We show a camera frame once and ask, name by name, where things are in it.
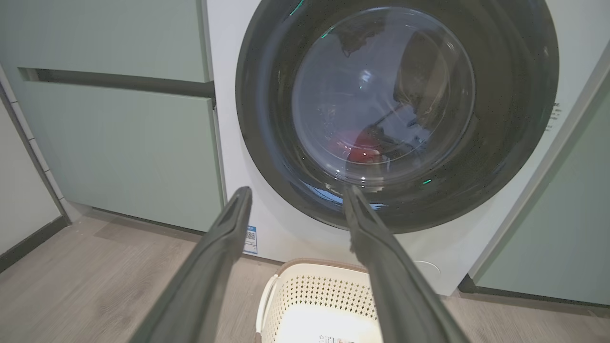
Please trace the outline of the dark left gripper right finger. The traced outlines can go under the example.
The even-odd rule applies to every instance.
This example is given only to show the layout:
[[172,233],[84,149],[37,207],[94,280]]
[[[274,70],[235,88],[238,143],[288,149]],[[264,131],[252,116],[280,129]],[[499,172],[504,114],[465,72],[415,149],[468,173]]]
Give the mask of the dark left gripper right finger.
[[350,249],[369,274],[383,342],[470,343],[359,188],[345,187],[343,210]]

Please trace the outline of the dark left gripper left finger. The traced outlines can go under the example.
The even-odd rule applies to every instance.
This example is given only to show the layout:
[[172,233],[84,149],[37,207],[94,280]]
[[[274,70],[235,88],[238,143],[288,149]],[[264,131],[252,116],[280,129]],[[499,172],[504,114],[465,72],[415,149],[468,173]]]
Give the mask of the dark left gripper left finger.
[[131,343],[214,343],[227,282],[244,250],[252,190],[238,188],[131,338]]

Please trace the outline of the white washing machine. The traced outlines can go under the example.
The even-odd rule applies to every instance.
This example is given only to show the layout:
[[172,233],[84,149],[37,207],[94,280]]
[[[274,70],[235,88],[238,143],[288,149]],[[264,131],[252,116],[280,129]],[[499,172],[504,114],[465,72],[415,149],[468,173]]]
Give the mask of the white washing machine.
[[[244,34],[261,0],[206,0],[216,108],[227,193],[248,185],[253,192],[250,226],[260,258],[356,263],[349,228],[320,223],[292,208],[266,182],[244,143],[237,117],[236,76]],[[589,81],[610,56],[610,0],[545,0],[559,47],[559,82],[550,119],[520,171],[492,198],[465,215],[418,232],[395,234],[438,294],[450,295],[502,235],[545,154]]]

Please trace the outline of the pale green plain cabinet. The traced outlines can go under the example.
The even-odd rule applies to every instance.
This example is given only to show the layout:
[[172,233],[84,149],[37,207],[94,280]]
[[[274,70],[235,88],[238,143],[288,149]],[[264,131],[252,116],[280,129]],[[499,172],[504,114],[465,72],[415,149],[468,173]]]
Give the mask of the pale green plain cabinet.
[[610,309],[610,70],[461,293]]

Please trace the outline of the cream perforated laundry basket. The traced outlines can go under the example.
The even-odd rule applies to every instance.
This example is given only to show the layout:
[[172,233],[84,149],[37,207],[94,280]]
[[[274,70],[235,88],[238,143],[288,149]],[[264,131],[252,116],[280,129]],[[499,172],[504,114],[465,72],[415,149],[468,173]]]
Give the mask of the cream perforated laundry basket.
[[317,343],[319,336],[383,343],[366,268],[299,258],[283,263],[268,280],[254,343]]

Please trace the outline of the blue and white machine sticker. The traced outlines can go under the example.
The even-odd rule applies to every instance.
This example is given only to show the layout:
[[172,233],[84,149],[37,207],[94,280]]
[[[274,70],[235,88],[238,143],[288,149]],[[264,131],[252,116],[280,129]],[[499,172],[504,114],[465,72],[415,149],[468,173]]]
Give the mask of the blue and white machine sticker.
[[254,226],[247,226],[243,252],[258,255],[257,230]]

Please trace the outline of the dark round washing machine door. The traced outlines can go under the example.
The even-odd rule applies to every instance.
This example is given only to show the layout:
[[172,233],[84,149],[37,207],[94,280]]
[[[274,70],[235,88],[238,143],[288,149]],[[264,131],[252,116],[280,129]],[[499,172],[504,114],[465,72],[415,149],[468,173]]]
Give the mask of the dark round washing machine door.
[[[558,82],[545,0],[261,0],[236,111],[251,159],[292,208],[347,230],[353,185],[403,234],[503,189],[542,138]],[[383,162],[334,156],[345,130],[379,139]]]

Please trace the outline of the pale green cabinet with drawers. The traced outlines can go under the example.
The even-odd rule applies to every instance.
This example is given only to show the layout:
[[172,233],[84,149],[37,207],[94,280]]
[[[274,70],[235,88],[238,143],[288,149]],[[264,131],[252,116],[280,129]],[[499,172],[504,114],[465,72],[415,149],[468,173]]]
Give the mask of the pale green cabinet with drawers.
[[209,230],[224,194],[206,0],[0,0],[0,65],[67,200]]

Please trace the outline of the red and white jersey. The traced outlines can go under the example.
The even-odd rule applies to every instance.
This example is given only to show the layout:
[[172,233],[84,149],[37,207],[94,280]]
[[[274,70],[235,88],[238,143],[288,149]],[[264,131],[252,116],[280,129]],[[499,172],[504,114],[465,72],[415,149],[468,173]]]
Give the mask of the red and white jersey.
[[366,131],[338,131],[328,144],[330,152],[344,161],[356,164],[383,162],[379,139]]

